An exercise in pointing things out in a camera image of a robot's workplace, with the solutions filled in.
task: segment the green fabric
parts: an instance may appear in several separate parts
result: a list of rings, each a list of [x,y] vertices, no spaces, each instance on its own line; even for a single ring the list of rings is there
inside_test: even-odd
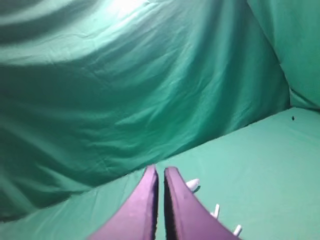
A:
[[[1,11],[0,218],[289,105],[244,0],[32,0]]]
[[[156,239],[164,240],[164,169],[200,179],[196,196],[241,239],[320,239],[320,113],[292,108],[156,164],[159,209]],[[97,230],[138,184],[143,170],[0,224],[6,240],[82,240]]]
[[[291,104],[320,109],[320,1],[247,1],[279,59]]]
[[[6,240],[84,240],[120,208],[130,196],[144,169],[38,210],[17,221],[0,224]]]
[[[210,212],[220,204],[219,221],[231,231],[241,224],[241,239],[320,239],[319,123],[320,112],[292,108],[159,162],[157,169],[176,166],[186,181],[199,178],[196,196]],[[159,229],[163,220],[160,214]],[[164,239],[159,231],[157,240]]]

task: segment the green sheet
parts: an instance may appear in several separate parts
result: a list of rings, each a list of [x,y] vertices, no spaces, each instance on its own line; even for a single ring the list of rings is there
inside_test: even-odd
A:
[[[89,191],[289,105],[278,60],[244,0],[6,4],[0,219]]]
[[[197,197],[211,212],[220,204],[219,220],[231,231],[241,224],[242,239],[320,239],[319,123],[319,112],[292,108],[159,162],[157,169],[176,166],[186,181],[199,178]],[[165,239],[164,232],[157,237]]]
[[[132,193],[144,169],[36,211],[18,221],[0,224],[5,240],[84,240],[99,229]]]
[[[285,73],[291,104],[320,109],[320,1],[247,1]]]
[[[165,239],[164,169],[200,179],[196,196],[245,240],[320,239],[320,113],[292,108],[156,164],[159,215],[156,239]],[[82,240],[119,208],[143,170],[57,206],[0,225],[8,240]]]

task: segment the purple object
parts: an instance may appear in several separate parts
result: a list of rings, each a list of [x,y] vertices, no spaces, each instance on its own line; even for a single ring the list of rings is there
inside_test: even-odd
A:
[[[156,168],[154,165],[148,166],[139,184],[122,207],[89,239],[154,240],[158,216],[158,190]]]
[[[204,208],[176,167],[164,171],[167,240],[240,240]]]

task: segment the green tent wall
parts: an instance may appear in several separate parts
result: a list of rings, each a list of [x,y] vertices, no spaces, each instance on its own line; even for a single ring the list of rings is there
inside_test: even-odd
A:
[[[74,197],[85,205],[77,195],[107,183],[108,202],[123,202],[139,177],[127,187],[122,176],[290,107],[319,109],[314,0],[4,2],[0,219],[9,224],[72,208]]]

